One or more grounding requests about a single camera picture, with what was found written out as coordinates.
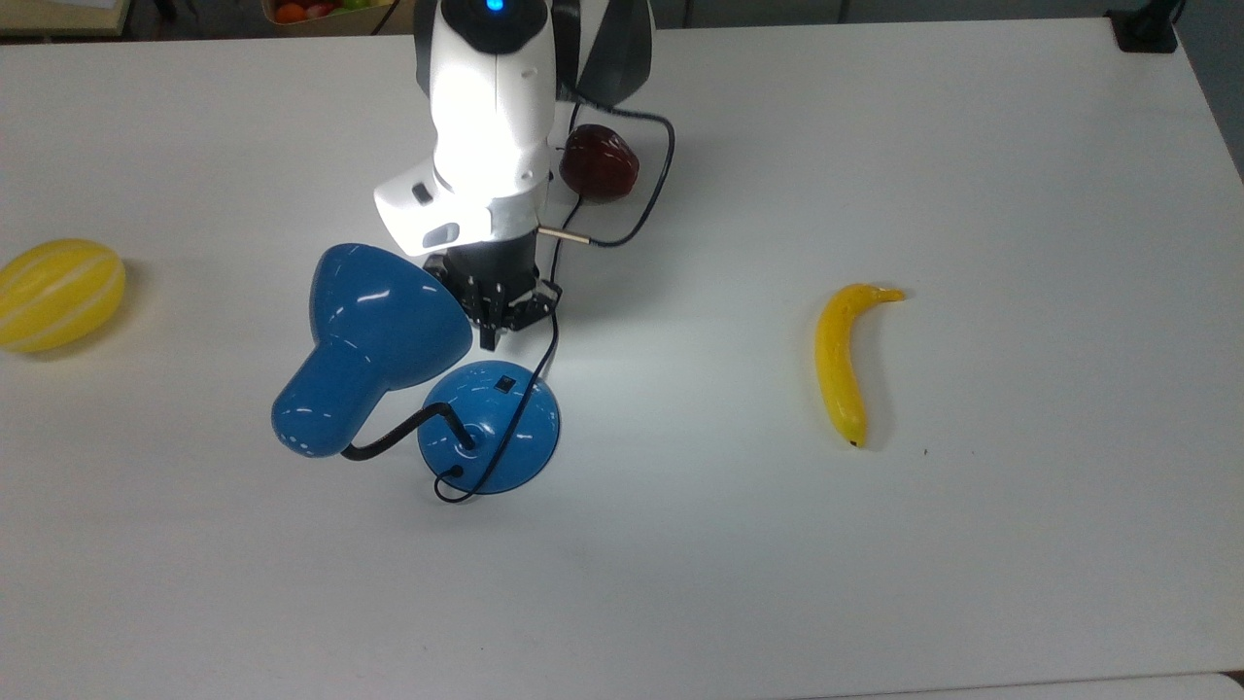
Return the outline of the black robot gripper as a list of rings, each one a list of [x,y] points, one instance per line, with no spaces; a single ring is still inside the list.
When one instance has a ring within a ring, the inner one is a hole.
[[[480,349],[495,351],[498,332],[520,332],[557,310],[564,288],[540,279],[537,233],[503,242],[457,245],[425,260],[425,272],[457,298],[479,329]]]

